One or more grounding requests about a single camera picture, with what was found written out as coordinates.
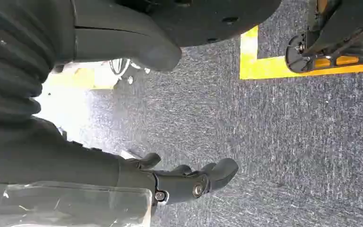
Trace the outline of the robot right hand grey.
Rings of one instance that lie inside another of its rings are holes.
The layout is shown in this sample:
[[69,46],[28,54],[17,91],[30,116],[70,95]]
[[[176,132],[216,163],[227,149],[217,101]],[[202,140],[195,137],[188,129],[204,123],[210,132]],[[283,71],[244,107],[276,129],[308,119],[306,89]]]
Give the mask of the robot right hand grey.
[[124,159],[86,148],[35,117],[35,98],[57,65],[126,57],[167,71],[181,54],[150,16],[110,0],[0,0],[0,181],[141,188],[169,204],[225,187],[239,169],[233,159],[155,171],[155,153]]

